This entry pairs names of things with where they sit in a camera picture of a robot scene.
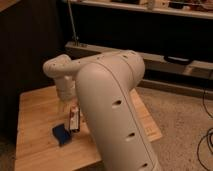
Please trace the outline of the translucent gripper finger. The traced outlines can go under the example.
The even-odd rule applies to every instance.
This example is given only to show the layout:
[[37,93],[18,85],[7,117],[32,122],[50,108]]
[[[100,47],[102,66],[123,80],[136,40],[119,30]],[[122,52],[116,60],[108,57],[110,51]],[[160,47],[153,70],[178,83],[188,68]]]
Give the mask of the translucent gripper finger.
[[71,102],[70,110],[71,110],[72,112],[78,112],[78,111],[79,111],[78,103],[75,102],[75,101],[72,101],[72,102]]
[[65,110],[65,102],[62,100],[58,100],[58,112],[64,112]]

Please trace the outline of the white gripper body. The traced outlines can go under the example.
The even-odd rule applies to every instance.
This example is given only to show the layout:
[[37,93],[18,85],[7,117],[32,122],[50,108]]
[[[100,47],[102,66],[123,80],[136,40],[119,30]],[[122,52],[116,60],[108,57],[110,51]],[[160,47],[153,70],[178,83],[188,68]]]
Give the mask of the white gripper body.
[[54,80],[59,99],[63,102],[77,102],[75,81],[71,76],[63,76]]

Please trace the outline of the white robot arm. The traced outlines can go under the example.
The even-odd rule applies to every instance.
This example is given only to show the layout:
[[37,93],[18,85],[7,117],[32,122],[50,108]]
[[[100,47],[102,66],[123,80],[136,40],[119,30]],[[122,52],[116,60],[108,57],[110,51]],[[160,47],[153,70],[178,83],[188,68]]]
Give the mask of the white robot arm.
[[162,171],[133,105],[130,91],[142,80],[145,64],[132,50],[46,61],[60,100],[73,98],[84,114],[107,171]]

